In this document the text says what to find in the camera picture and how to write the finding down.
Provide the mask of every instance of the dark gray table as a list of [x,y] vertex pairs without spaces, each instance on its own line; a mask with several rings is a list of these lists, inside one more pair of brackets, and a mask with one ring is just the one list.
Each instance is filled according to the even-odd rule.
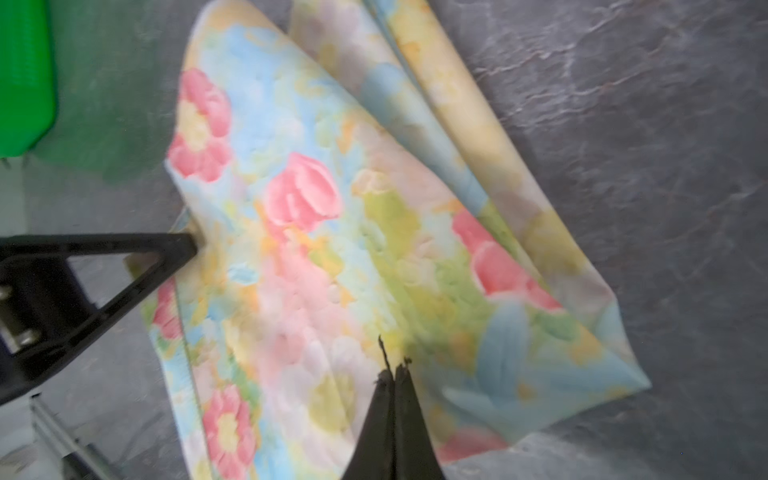
[[[257,2],[285,25],[288,1]],[[452,466],[453,478],[768,475],[768,4],[434,0],[579,244],[654,389]],[[25,178],[36,233],[164,230],[158,167],[200,2],[52,2],[61,111]],[[92,172],[47,161],[85,158]],[[103,158],[121,162],[102,167]],[[104,291],[119,264],[84,267]],[[185,478],[134,314],[44,387],[130,478]]]

